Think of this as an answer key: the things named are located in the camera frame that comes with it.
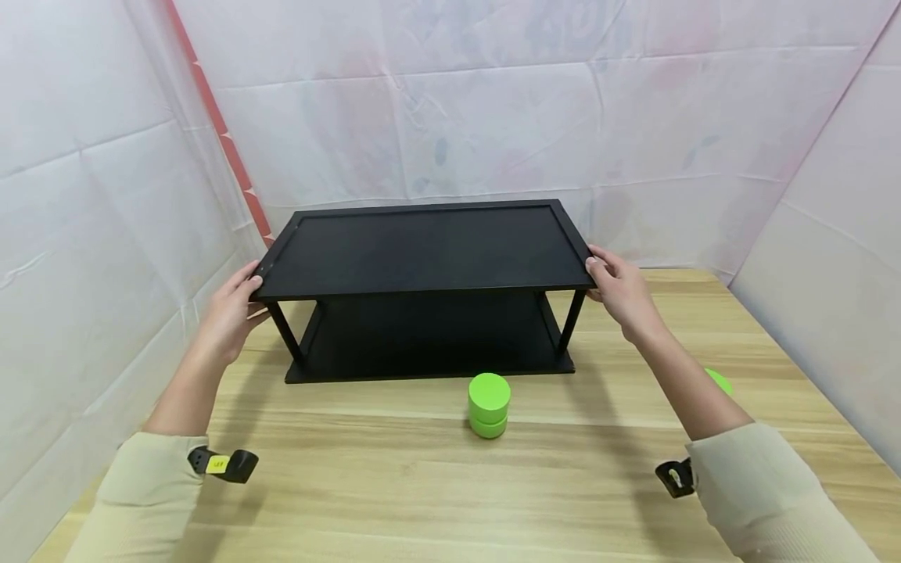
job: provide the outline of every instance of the right hand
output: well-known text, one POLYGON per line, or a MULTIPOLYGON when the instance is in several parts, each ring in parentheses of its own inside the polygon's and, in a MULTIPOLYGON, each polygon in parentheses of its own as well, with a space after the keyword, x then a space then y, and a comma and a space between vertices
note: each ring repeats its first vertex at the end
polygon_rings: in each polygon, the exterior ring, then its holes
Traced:
POLYGON ((651 299, 642 271, 610 250, 594 244, 588 249, 592 256, 586 260, 585 269, 597 284, 597 289, 588 290, 588 296, 604 304, 623 328, 623 336, 637 344, 641 337, 665 331, 666 324, 651 299))

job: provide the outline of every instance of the black shelf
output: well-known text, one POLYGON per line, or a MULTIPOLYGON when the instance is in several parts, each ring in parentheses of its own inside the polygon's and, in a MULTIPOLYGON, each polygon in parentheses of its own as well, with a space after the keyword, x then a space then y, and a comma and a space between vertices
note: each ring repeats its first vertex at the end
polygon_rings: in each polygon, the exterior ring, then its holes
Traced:
POLYGON ((287 383, 569 373, 589 256, 557 200, 298 212, 260 262, 287 383), (575 290, 561 331, 544 292, 575 290), (278 305, 315 300, 298 343, 278 305))
POLYGON ((320 301, 286 383, 574 371, 544 293, 320 301))

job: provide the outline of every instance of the white backdrop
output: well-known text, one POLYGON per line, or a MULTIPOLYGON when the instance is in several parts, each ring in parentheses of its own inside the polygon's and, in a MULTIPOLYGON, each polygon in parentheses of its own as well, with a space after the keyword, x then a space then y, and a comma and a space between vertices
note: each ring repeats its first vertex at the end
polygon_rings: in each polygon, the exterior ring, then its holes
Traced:
POLYGON ((558 197, 731 279, 896 0, 176 0, 278 232, 318 206, 558 197))
POLYGON ((23 561, 261 244, 156 2, 0 2, 0 546, 23 561))
MULTIPOLYGON (((896 4, 177 0, 276 232, 318 206, 558 197, 593 241, 725 280, 896 4)), ((18 561, 261 246, 159 2, 0 7, 18 561)))
POLYGON ((798 170, 733 291, 901 475, 901 17, 798 170))

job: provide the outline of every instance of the shelf top panel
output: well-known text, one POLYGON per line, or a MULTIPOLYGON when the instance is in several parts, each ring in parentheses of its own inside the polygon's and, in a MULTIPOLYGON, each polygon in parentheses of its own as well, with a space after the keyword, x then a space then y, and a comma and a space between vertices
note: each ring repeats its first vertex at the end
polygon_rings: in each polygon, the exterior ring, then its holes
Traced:
POLYGON ((297 212, 252 298, 589 289, 588 256, 558 200, 297 212))

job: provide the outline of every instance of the green object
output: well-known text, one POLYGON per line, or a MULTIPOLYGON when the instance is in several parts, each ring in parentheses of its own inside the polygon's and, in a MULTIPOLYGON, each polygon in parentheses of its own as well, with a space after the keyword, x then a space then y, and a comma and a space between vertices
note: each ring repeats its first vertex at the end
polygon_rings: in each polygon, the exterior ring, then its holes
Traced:
POLYGON ((494 424, 486 424, 470 414, 469 427, 472 428, 472 431, 481 438, 493 440, 494 438, 497 438, 498 436, 503 434, 506 430, 506 417, 502 418, 499 422, 495 422, 494 424))
POLYGON ((716 384, 726 392, 727 395, 732 394, 732 384, 729 383, 728 379, 713 371, 711 368, 704 368, 704 370, 707 372, 707 375, 712 377, 716 384))
POLYGON ((469 382, 470 420, 489 426, 506 421, 509 404, 510 384, 498 374, 478 374, 469 382))

